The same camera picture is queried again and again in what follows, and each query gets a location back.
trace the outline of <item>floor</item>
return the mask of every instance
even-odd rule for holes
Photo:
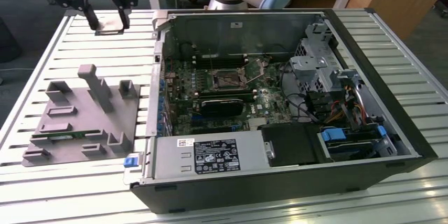
[[[110,0],[90,0],[95,9],[115,9]],[[150,3],[142,0],[138,9],[148,9]],[[22,56],[0,63],[0,126],[4,124],[12,106],[27,83],[32,70],[2,71],[11,68],[34,69],[46,50],[64,10],[48,5],[46,0],[0,0],[0,17],[23,48]],[[448,87],[448,18],[443,19],[431,10],[416,28],[407,46],[418,55],[430,71]]]

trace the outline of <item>gray 3d printed holder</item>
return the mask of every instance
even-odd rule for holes
[[[122,158],[134,151],[140,86],[122,80],[110,87],[95,72],[95,65],[78,70],[88,88],[50,83],[50,101],[23,154],[24,166]]]

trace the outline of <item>white label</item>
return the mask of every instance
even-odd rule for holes
[[[195,143],[194,138],[178,139],[178,147],[191,147],[191,146],[194,146],[194,143]]]
[[[203,55],[202,57],[203,57],[203,59],[218,58],[218,54],[215,54],[215,55]]]
[[[230,162],[230,166],[236,166],[239,164],[240,164],[239,162]]]
[[[231,28],[243,28],[243,22],[232,22]]]

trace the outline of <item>power supply label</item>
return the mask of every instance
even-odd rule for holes
[[[240,169],[236,140],[195,142],[195,172],[223,173]]]

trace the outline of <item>slotted aluminum table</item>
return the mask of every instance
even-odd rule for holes
[[[99,12],[99,16],[114,11]],[[151,82],[152,11],[135,11],[123,36],[95,36],[86,19],[66,16],[0,131],[0,223],[442,223],[448,218],[447,91],[383,21],[364,10],[338,10],[350,32],[440,158],[366,191],[155,215],[123,183],[123,159],[26,168],[51,80],[84,87],[80,64],[96,64],[110,85],[143,85],[136,147],[144,148]],[[347,64],[352,62],[340,49]]]

